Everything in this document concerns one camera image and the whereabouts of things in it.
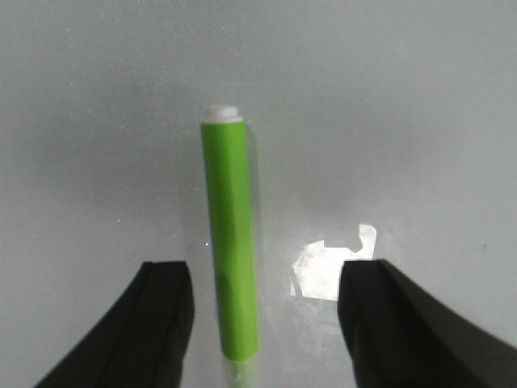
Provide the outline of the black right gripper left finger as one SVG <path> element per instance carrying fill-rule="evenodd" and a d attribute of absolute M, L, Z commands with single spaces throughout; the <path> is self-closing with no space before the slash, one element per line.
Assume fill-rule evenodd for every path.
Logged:
<path fill-rule="evenodd" d="M 194 322 L 187 264 L 144 262 L 39 387 L 178 387 Z"/>

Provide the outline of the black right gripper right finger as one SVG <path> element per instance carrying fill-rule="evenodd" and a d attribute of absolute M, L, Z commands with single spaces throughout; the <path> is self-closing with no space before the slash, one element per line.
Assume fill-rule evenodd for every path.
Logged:
<path fill-rule="evenodd" d="M 386 259 L 343 265 L 338 319 L 359 387 L 514 387 L 516 349 Z"/>

